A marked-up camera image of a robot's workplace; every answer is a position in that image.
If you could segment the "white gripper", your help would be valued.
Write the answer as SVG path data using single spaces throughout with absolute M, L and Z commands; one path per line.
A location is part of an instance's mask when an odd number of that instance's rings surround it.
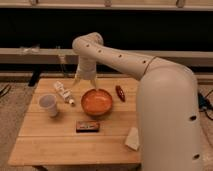
M 76 76 L 73 79 L 71 87 L 76 86 L 80 79 L 91 80 L 92 86 L 98 90 L 98 81 L 96 78 L 96 61 L 84 57 L 80 57 L 78 60 L 78 66 Z

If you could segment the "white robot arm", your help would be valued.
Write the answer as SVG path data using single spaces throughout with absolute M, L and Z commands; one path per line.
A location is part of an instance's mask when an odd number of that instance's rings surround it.
M 98 33 L 76 38 L 76 54 L 139 81 L 136 111 L 141 171 L 203 171 L 197 79 L 187 67 L 102 45 Z

